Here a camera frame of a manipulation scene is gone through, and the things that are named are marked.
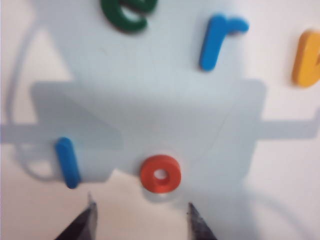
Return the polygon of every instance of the white surface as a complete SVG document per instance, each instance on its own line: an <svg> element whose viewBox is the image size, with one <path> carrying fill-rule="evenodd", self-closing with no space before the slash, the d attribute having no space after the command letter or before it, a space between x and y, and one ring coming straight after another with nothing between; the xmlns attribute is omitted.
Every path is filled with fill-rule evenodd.
<svg viewBox="0 0 320 240"><path fill-rule="evenodd" d="M320 239L320 83L299 89L290 77L319 10L318 0L159 0L147 30L126 35L98 0L2 0L2 239L54 239L88 191L97 240L187 239L189 201L219 240ZM227 37L206 73L197 63L217 12L250 30ZM75 190L55 158L60 136L75 145ZM151 194L137 177L156 153L180 162L173 193Z"/></svg>

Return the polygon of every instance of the white background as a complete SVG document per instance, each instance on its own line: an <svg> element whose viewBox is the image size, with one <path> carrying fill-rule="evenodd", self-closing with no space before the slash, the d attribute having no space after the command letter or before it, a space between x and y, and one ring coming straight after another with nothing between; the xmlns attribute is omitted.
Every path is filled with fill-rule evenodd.
<svg viewBox="0 0 320 240"><path fill-rule="evenodd" d="M241 16L215 69L198 60L214 13ZM1 2L1 236L54 239L87 204L97 240L188 239L192 201L219 240L320 239L320 83L291 72L318 0L159 0L139 34L98 0ZM53 144L72 139L68 189ZM170 154L182 182L152 194L143 160Z"/></svg>

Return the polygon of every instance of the yellow letter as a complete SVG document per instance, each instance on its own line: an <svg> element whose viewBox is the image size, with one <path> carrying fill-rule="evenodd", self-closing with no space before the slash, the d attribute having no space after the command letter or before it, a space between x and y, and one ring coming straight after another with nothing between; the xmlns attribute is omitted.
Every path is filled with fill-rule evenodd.
<svg viewBox="0 0 320 240"><path fill-rule="evenodd" d="M320 32L305 31L301 35L292 78L301 87L309 87L320 80Z"/></svg>

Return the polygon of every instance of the orange letter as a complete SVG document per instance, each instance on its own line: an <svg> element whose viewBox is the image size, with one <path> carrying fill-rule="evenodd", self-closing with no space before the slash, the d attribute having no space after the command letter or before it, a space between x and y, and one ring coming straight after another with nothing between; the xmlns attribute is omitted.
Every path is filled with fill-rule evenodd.
<svg viewBox="0 0 320 240"><path fill-rule="evenodd" d="M292 78L301 87L309 87L320 79L320 32L305 31L301 35Z"/></svg>

